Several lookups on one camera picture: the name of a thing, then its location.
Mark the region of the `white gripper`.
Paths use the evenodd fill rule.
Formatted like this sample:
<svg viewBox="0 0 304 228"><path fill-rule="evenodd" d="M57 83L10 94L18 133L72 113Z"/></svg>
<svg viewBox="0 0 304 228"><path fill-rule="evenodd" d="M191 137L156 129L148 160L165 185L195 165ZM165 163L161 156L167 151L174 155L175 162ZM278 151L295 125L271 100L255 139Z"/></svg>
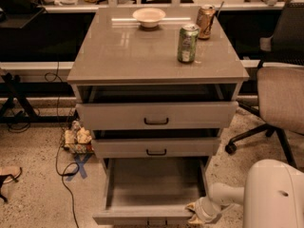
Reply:
<svg viewBox="0 0 304 228"><path fill-rule="evenodd" d="M219 200L202 197L185 206L187 210L194 212L194 215L187 222L192 225L217 223L222 215L233 207L233 203L222 203Z"/></svg>

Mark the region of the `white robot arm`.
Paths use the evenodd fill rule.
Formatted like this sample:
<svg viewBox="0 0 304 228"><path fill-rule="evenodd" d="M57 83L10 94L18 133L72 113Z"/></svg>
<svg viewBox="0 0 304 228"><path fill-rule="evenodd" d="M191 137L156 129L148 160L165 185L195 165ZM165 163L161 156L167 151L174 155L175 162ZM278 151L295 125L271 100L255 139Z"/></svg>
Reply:
<svg viewBox="0 0 304 228"><path fill-rule="evenodd" d="M304 228L304 173L282 161L258 161L244 186L216 182L188 203L188 222L211 223L236 205L243 207L242 228Z"/></svg>

